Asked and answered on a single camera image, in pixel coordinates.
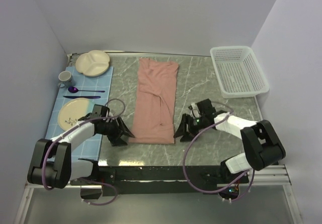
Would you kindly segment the pink printed t shirt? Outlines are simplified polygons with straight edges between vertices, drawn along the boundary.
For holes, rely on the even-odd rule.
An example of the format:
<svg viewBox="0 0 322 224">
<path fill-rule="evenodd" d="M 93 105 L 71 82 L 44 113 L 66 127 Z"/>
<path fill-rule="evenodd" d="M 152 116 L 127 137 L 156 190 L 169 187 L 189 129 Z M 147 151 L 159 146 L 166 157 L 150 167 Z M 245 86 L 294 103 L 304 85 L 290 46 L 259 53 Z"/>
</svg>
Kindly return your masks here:
<svg viewBox="0 0 322 224">
<path fill-rule="evenodd" d="M 174 144 L 174 112 L 179 64 L 139 60 L 130 143 Z"/>
</svg>

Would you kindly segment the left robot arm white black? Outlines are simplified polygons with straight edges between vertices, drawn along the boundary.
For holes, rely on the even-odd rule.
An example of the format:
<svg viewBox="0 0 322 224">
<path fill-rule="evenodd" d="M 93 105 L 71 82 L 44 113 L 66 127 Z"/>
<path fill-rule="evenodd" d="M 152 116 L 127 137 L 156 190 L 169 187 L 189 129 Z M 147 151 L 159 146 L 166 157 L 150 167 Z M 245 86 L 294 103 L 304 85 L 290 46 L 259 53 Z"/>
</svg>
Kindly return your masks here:
<svg viewBox="0 0 322 224">
<path fill-rule="evenodd" d="M 74 127 L 52 139 L 36 142 L 27 181 L 47 190 L 64 188 L 69 181 L 82 178 L 93 185 L 99 181 L 98 161 L 72 160 L 72 151 L 89 138 L 107 136 L 112 146 L 124 146 L 123 136 L 134 137 L 120 116 L 110 116 L 107 106 L 95 104 L 91 113 L 81 117 Z"/>
</svg>

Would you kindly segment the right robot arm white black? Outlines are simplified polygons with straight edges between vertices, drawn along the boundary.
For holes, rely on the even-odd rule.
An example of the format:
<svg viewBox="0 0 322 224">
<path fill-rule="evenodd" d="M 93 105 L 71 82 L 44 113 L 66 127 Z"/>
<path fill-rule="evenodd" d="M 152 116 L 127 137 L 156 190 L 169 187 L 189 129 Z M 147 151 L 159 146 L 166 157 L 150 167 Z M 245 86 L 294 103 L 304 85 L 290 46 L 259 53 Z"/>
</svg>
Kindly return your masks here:
<svg viewBox="0 0 322 224">
<path fill-rule="evenodd" d="M 174 138 L 191 142 L 204 129 L 224 131 L 242 140 L 244 152 L 220 163 L 219 175 L 226 183 L 239 173 L 260 171 L 286 157 L 285 148 L 268 120 L 252 121 L 233 115 L 233 110 L 216 110 L 210 99 L 192 103 L 183 114 Z"/>
</svg>

